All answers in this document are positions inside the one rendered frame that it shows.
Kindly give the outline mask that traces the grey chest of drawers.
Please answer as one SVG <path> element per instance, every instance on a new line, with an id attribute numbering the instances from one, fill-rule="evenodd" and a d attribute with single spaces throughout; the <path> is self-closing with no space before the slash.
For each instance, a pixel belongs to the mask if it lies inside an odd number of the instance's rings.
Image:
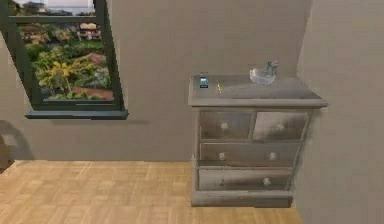
<path id="1" fill-rule="evenodd" d="M 200 88 L 192 76 L 188 89 L 196 111 L 191 205 L 289 208 L 308 129 L 328 103 L 297 78 L 207 78 Z"/>

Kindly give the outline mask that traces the dark green framed window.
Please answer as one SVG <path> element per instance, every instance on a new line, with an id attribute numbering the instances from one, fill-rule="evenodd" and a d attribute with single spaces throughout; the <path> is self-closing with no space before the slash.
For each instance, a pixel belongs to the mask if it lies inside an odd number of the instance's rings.
<path id="1" fill-rule="evenodd" d="M 28 119 L 124 120 L 107 0 L 0 0 Z"/>

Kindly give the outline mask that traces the clear glass bowl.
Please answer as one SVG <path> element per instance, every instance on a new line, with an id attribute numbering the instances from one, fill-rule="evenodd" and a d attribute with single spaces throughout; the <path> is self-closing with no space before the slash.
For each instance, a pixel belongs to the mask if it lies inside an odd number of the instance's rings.
<path id="1" fill-rule="evenodd" d="M 265 65 L 252 64 L 249 68 L 250 80 L 255 84 L 269 85 L 277 77 L 279 62 L 276 60 L 267 61 Z"/>

